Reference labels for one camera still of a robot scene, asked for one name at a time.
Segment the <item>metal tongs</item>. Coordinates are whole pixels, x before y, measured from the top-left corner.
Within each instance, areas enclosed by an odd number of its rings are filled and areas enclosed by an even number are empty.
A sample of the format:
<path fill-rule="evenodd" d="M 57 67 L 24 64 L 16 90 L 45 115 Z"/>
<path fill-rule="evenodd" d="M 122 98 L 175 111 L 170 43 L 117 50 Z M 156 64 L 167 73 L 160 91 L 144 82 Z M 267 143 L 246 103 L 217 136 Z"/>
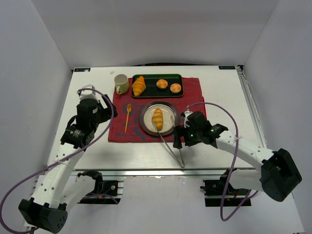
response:
<path fill-rule="evenodd" d="M 163 143 L 165 144 L 165 146 L 169 149 L 170 153 L 172 154 L 172 156 L 176 159 L 176 161 L 179 163 L 179 165 L 184 168 L 184 164 L 182 163 L 182 161 L 180 159 L 178 159 L 177 155 L 173 152 L 173 150 L 170 148 L 170 146 L 168 145 L 168 143 L 164 140 L 163 136 L 161 135 L 160 131 L 158 131 L 155 127 L 155 125 L 153 124 L 156 132 L 158 133 L 158 135 L 160 136 L 161 140 L 163 141 Z"/>

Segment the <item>small striped croissant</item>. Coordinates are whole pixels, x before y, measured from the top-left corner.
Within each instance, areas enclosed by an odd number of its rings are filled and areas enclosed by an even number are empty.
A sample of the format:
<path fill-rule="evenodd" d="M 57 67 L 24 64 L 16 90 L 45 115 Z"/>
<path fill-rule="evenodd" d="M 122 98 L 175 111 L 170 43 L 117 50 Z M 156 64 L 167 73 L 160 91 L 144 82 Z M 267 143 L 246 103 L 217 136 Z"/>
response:
<path fill-rule="evenodd" d="M 163 112 L 161 109 L 156 108 L 152 115 L 152 122 L 158 131 L 163 128 Z"/>

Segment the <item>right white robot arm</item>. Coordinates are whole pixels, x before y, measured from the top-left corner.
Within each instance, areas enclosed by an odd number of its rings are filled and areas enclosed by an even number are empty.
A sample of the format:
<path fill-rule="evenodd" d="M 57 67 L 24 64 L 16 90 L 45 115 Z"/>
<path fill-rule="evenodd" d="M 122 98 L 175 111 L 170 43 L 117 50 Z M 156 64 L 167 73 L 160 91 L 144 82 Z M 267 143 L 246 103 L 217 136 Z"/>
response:
<path fill-rule="evenodd" d="M 221 184 L 228 183 L 229 191 L 262 191 L 273 200 L 282 202 L 302 181 L 292 156 L 285 149 L 274 151 L 238 139 L 227 127 L 212 125 L 200 111 L 184 113 L 183 117 L 184 124 L 174 127 L 174 148 L 204 143 L 236 155 L 253 166 L 253 170 L 227 169 L 221 175 Z"/>

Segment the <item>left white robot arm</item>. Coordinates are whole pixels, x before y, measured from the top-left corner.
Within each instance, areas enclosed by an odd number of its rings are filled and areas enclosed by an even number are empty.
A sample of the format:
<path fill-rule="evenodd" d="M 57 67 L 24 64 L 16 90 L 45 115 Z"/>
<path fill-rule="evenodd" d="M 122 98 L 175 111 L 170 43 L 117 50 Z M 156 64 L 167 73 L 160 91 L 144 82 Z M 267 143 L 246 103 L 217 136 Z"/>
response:
<path fill-rule="evenodd" d="M 64 227 L 69 211 L 86 195 L 103 191 L 102 174 L 87 170 L 68 189 L 65 185 L 75 165 L 85 153 L 99 124 L 117 117 L 115 105 L 107 95 L 102 96 L 104 108 L 94 94 L 80 98 L 77 114 L 70 118 L 61 137 L 56 166 L 51 168 L 29 200 L 23 199 L 19 211 L 25 221 L 37 228 L 57 234 Z"/>

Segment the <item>dark rimmed white plate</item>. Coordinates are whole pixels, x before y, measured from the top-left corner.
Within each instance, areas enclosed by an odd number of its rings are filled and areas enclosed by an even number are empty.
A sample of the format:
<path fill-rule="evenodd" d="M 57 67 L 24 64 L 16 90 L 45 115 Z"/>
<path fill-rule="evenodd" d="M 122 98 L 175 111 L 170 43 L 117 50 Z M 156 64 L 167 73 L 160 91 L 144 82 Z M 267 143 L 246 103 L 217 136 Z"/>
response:
<path fill-rule="evenodd" d="M 158 136 L 157 130 L 152 122 L 152 116 L 156 109 L 160 109 L 163 113 L 164 123 L 159 133 L 162 136 L 173 133 L 174 127 L 178 126 L 180 123 L 180 116 L 177 108 L 173 104 L 162 100 L 149 102 L 142 107 L 138 118 L 142 129 L 150 135 Z"/>

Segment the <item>pale green mug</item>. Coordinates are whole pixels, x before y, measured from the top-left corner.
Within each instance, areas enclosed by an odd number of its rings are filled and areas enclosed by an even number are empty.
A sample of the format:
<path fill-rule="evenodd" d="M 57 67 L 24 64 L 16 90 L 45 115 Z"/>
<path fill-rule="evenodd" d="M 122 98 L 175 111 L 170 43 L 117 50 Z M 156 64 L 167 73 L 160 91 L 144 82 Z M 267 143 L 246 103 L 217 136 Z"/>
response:
<path fill-rule="evenodd" d="M 128 77 L 124 74 L 119 74 L 114 78 L 116 93 L 121 95 L 127 93 L 129 89 Z"/>

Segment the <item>red patterned placemat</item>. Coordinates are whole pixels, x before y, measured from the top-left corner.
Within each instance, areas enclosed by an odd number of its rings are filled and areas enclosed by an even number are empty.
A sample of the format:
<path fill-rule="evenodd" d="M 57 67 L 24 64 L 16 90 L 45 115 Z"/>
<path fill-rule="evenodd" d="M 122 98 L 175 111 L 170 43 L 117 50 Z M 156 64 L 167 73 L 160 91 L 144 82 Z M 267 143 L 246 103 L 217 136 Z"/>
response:
<path fill-rule="evenodd" d="M 198 78 L 183 78 L 184 94 L 181 97 L 162 98 L 173 104 L 179 113 L 186 109 L 187 105 L 201 103 L 204 101 L 201 85 Z M 113 104 L 117 108 L 118 116 L 114 118 L 109 129 L 108 141 L 115 143 L 152 143 L 161 142 L 160 137 L 146 133 L 139 124 L 139 114 L 142 107 L 149 102 L 156 101 L 156 98 L 133 98 L 131 92 L 118 95 L 114 93 Z M 127 104 L 132 105 L 129 115 L 127 132 L 125 133 L 125 123 L 127 117 Z"/>

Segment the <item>large orange croissant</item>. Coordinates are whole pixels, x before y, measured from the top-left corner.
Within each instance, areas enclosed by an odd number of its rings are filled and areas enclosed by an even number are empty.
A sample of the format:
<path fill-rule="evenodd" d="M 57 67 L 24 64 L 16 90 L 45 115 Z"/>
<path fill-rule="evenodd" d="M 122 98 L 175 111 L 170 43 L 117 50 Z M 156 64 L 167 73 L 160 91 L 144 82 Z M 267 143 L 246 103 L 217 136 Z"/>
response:
<path fill-rule="evenodd" d="M 140 96 L 146 89 L 145 80 L 143 76 L 139 76 L 132 84 L 132 91 L 135 97 Z"/>

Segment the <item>left blue label sticker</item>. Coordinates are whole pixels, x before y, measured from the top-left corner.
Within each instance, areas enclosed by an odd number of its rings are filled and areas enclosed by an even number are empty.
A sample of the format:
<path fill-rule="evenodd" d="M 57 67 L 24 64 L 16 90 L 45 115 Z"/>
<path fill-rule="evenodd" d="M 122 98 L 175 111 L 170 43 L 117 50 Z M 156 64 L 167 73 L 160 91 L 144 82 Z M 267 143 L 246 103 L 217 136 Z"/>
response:
<path fill-rule="evenodd" d="M 90 72 L 91 68 L 75 68 L 74 72 Z"/>

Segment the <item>blue label sticker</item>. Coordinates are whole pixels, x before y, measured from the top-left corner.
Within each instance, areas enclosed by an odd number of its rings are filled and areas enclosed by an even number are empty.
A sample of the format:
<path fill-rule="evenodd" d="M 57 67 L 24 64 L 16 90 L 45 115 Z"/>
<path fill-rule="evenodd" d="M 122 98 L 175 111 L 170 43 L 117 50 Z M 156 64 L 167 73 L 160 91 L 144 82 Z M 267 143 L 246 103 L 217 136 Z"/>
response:
<path fill-rule="evenodd" d="M 218 66 L 219 70 L 236 70 L 235 66 Z"/>
<path fill-rule="evenodd" d="M 75 68 L 74 72 L 90 72 L 91 68 Z"/>

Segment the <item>right round bun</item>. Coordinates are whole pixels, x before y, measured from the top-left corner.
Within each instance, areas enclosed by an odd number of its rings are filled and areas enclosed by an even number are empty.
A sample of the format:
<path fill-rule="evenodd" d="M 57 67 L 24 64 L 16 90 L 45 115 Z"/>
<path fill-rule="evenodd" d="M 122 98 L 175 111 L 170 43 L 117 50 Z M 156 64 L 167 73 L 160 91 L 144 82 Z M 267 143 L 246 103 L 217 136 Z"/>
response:
<path fill-rule="evenodd" d="M 170 86 L 170 91 L 171 91 L 173 94 L 178 94 L 181 90 L 182 90 L 181 85 L 178 84 L 178 83 L 173 83 L 173 84 Z"/>

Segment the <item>left round bun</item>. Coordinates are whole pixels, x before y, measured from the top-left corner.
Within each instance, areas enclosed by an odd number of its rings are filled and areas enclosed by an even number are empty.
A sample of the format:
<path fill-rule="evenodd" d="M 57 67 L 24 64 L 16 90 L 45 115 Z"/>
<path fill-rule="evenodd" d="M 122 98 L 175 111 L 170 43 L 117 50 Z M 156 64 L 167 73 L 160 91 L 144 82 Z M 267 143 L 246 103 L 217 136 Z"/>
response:
<path fill-rule="evenodd" d="M 166 80 L 164 80 L 164 79 L 159 79 L 156 82 L 156 86 L 159 89 L 166 89 L 168 87 L 168 82 Z"/>

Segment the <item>dark green tray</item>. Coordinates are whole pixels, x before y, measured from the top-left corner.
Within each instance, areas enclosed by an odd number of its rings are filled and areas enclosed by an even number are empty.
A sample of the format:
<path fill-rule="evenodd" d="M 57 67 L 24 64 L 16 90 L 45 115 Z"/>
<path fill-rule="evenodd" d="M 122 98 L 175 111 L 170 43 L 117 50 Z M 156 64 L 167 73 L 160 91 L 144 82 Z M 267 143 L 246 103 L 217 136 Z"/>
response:
<path fill-rule="evenodd" d="M 143 76 L 146 89 L 138 97 L 134 96 L 134 92 L 131 91 L 133 98 L 177 98 L 184 94 L 183 91 L 183 80 L 180 74 L 144 74 L 144 75 L 134 75 L 132 77 L 132 83 L 134 83 L 140 76 Z M 156 86 L 156 82 L 159 79 L 164 79 L 168 82 L 166 89 L 159 89 Z M 181 91 L 174 94 L 170 90 L 170 86 L 177 83 L 181 86 Z"/>

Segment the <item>right blue label sticker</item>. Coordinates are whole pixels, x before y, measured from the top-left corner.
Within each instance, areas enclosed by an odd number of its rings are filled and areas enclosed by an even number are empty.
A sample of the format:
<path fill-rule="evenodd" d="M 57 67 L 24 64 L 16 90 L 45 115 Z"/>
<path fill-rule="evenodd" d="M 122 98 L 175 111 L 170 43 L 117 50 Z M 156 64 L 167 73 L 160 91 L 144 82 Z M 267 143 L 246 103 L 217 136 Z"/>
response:
<path fill-rule="evenodd" d="M 219 70 L 236 70 L 235 66 L 218 66 Z"/>

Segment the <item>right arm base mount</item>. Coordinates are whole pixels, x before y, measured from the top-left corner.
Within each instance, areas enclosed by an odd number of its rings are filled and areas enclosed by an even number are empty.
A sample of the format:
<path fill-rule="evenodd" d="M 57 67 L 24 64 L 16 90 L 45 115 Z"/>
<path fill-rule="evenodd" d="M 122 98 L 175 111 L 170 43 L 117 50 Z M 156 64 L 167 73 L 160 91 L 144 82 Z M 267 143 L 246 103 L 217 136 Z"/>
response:
<path fill-rule="evenodd" d="M 220 207 L 224 187 L 225 182 L 221 180 L 203 181 L 203 186 L 200 186 L 200 189 L 204 192 L 206 207 Z M 246 189 L 237 190 L 229 185 L 225 195 L 224 207 L 238 206 L 247 192 Z"/>

